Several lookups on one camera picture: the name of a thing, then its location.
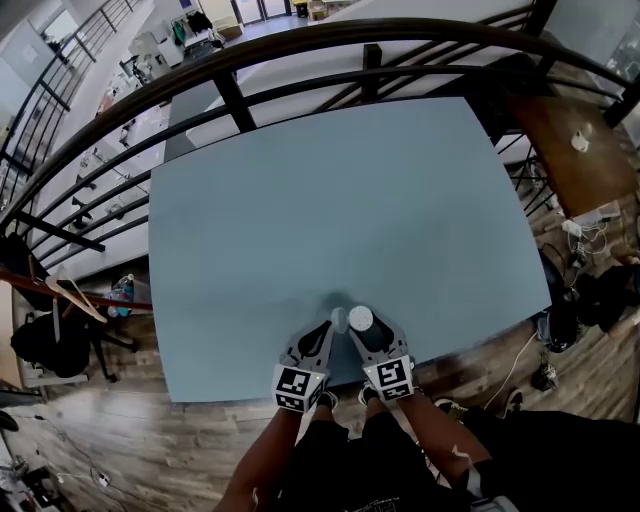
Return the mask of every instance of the black railing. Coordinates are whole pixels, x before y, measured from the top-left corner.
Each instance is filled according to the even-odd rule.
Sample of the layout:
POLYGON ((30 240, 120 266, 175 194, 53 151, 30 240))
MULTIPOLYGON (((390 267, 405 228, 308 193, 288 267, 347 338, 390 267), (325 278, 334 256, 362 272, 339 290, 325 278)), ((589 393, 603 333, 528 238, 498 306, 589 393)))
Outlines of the black railing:
POLYGON ((139 0, 107 0, 60 45, 29 91, 0 149, 0 203, 17 191, 49 156, 60 123, 96 56, 139 0))
MULTIPOLYGON (((615 112, 616 109, 620 110, 622 108, 621 106, 624 106, 629 102, 627 95, 625 95, 624 99, 621 99, 615 94, 599 90, 598 88, 590 85, 554 76, 548 76, 548 69, 550 66, 547 68, 547 63, 555 61, 564 62, 594 73, 617 84, 621 88, 629 87, 629 90, 631 91, 635 89, 635 85, 632 86, 631 83, 600 66, 596 62, 559 45, 505 28, 496 28, 487 25, 456 21, 415 18, 345 21, 320 24, 313 27, 274 34, 259 40, 249 41, 204 57, 164 75, 156 81, 133 92, 131 95, 111 107, 107 112, 94 119, 91 123, 76 133, 69 141, 67 141, 59 151, 52 155, 37 170, 37 172, 27 182, 19 196, 16 197, 16 199, 0 216, 0 227, 3 230, 6 230, 10 224, 17 219, 19 212, 27 207, 29 202, 36 197, 37 193, 43 186, 45 186, 54 176, 61 172, 82 152, 98 142, 102 137, 149 108, 170 100, 173 96, 209 80, 212 80, 217 85, 222 99, 224 100, 224 104, 192 118, 186 119, 176 125, 170 126, 105 162, 49 204, 38 215, 38 219, 43 220, 46 218, 56 208, 60 207, 65 203, 65 201, 70 199, 76 192, 81 190, 83 187, 86 187, 88 184, 92 183, 115 166, 129 160, 135 155, 162 141, 185 132, 190 128, 230 115, 234 119, 240 132, 248 132, 256 129, 256 123, 251 115, 249 107, 323 87, 340 84, 353 84, 351 85, 352 88, 355 86, 356 89, 365 88, 367 90, 367 98, 370 100, 369 103, 380 101, 399 101, 407 98, 384 99, 381 97, 382 95, 378 93, 378 85, 387 80, 394 81, 400 78, 407 79, 424 77, 427 75, 446 74, 454 76, 462 75, 490 78, 498 83, 500 81, 517 78, 519 80, 536 83, 556 83, 586 89, 614 99, 614 104, 610 108, 610 111, 613 112, 615 112), (379 41, 410 40, 427 40, 430 41, 427 43, 429 45, 453 42, 456 44, 471 44, 474 45, 474 47, 475 45, 482 47, 498 46, 524 52, 526 54, 540 56, 540 62, 541 64, 544 63, 544 65, 539 65, 538 68, 534 68, 531 71, 522 71, 494 66, 485 67, 443 64, 442 61, 440 61, 437 64, 405 66, 383 65, 383 67, 373 67, 372 69, 369 69, 367 67, 371 62, 381 62, 381 60, 374 56, 365 59, 366 69, 361 71, 303 80, 261 91, 249 96, 244 96, 242 94, 235 79, 233 78, 234 73, 237 70, 247 66, 306 51, 358 43, 366 44, 379 41)), ((411 98, 464 96, 465 94, 466 93, 460 91, 452 93, 442 91, 440 89, 428 91, 419 96, 412 96, 411 98)), ((316 111, 317 109, 306 115, 313 115, 316 111)), ((148 180, 151 177, 151 172, 152 170, 143 172, 105 192, 100 197, 82 206, 78 211, 66 216, 62 221, 55 225, 55 228, 66 229, 74 220, 81 218, 97 206, 148 180)), ((83 228, 76 234, 85 238, 86 235, 91 233, 91 231, 95 230, 97 227, 103 226, 107 222, 123 215, 125 212, 145 206, 147 203, 148 197, 138 199, 137 201, 125 206, 126 210, 120 209, 110 213, 95 221, 93 224, 83 228)), ((20 220, 25 221, 25 217, 23 215, 20 216, 20 220)), ((109 238, 128 229, 139 226, 146 221, 146 216, 136 219, 133 222, 101 235, 99 238, 94 239, 93 242, 104 242, 105 240, 108 240, 109 238)), ((35 226, 35 223, 29 223, 28 219, 27 224, 27 228, 21 232, 22 235, 28 234, 32 227, 41 229, 41 225, 35 226)), ((49 232, 44 236, 35 240, 31 244, 31 247, 39 247, 52 235, 58 236, 56 233, 53 233, 53 230, 49 230, 49 232)), ((65 240, 64 237, 61 238, 63 238, 62 242, 49 248, 46 252, 40 255, 41 259, 47 259, 47 261, 44 262, 45 267, 48 268, 60 263, 64 259, 84 250, 89 245, 89 239, 87 238, 86 243, 79 244, 80 247, 74 248, 70 252, 67 251, 60 254, 60 249, 68 245, 68 240, 65 240), (55 259, 50 259, 56 254, 57 257, 55 259)))

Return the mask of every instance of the door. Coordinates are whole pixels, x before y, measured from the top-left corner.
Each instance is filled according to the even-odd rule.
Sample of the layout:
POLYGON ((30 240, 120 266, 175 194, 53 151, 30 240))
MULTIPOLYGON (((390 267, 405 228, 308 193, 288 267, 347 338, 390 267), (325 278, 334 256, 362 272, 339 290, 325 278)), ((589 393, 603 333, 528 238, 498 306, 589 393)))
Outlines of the door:
POLYGON ((273 18, 274 16, 282 16, 287 13, 285 2, 287 0, 259 0, 262 1, 265 11, 267 12, 267 18, 273 18))
POLYGON ((264 20, 262 10, 258 4, 259 0, 236 0, 236 2, 240 16, 242 16, 242 23, 245 25, 264 20))

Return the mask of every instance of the water bottle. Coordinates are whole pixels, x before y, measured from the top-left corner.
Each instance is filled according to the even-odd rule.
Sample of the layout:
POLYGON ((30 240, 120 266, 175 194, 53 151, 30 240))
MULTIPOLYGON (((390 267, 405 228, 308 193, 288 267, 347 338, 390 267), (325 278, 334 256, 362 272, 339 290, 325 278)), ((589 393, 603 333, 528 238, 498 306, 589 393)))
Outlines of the water bottle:
MULTIPOLYGON (((133 302, 133 274, 126 275, 113 285, 111 291, 107 294, 107 298, 113 300, 121 300, 124 302, 133 302)), ((117 316, 128 316, 131 310, 129 308, 109 306, 107 309, 109 316, 115 318, 117 316)))

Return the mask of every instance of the chair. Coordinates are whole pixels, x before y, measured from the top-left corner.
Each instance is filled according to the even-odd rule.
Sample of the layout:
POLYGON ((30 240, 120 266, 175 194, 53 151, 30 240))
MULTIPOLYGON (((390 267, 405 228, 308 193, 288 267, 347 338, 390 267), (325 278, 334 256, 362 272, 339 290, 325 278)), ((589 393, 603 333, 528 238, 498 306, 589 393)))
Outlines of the chair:
MULTIPOLYGON (((0 264, 14 274, 45 280, 49 273, 33 256, 24 241, 15 233, 0 237, 0 264)), ((16 290, 36 310, 53 310, 53 297, 31 290, 16 287, 16 290)), ((11 337, 11 346, 23 360, 42 364, 58 377, 66 378, 79 375, 89 364, 89 347, 93 349, 100 362, 105 379, 116 382, 114 374, 107 371, 101 341, 137 351, 135 343, 124 343, 102 331, 101 324, 75 308, 68 316, 62 312, 69 306, 66 299, 58 300, 60 340, 56 342, 53 314, 49 313, 32 322, 25 322, 11 337)))

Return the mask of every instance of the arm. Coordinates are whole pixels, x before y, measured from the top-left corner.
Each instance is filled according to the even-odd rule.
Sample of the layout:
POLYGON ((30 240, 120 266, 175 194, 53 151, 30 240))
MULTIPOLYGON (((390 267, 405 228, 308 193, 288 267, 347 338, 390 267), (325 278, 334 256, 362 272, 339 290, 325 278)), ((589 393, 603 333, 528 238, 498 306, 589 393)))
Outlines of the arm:
POLYGON ((426 396, 414 393, 400 398, 398 405, 427 457, 452 486, 469 468, 468 459, 453 453, 454 446, 458 452, 469 454, 473 464, 491 459, 471 431, 438 409, 426 396))
POLYGON ((252 511, 259 499, 268 499, 280 481, 296 444, 302 414, 279 409, 251 445, 233 472, 229 486, 215 508, 218 512, 252 511))

